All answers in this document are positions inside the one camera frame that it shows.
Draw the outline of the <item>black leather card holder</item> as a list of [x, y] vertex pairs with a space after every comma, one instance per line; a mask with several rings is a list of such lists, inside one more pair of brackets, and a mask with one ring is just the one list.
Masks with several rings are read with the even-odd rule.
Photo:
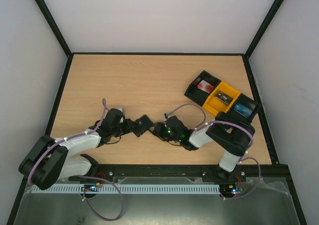
[[140, 137], [153, 125], [153, 121], [147, 115], [143, 115], [133, 123], [132, 132], [135, 134], [136, 137]]

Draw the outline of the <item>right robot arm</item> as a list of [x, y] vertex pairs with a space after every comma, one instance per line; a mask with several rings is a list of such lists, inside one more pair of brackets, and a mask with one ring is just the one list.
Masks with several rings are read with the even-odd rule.
[[160, 140], [175, 142], [188, 151], [216, 142], [224, 149], [216, 173], [221, 180], [228, 181], [235, 175], [237, 163], [252, 146], [255, 128], [248, 120], [219, 112], [214, 120], [194, 129], [188, 129], [176, 116], [168, 116], [164, 122], [156, 122], [150, 132]]

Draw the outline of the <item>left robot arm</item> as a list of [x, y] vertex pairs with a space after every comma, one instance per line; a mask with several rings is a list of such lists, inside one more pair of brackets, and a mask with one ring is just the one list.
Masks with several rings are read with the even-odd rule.
[[27, 178], [29, 185], [46, 190], [57, 180], [89, 172], [95, 161], [79, 155], [80, 152], [106, 145], [111, 138], [131, 133], [133, 129], [134, 122], [125, 117], [124, 110], [112, 108], [79, 134], [63, 138], [41, 136], [18, 171]]

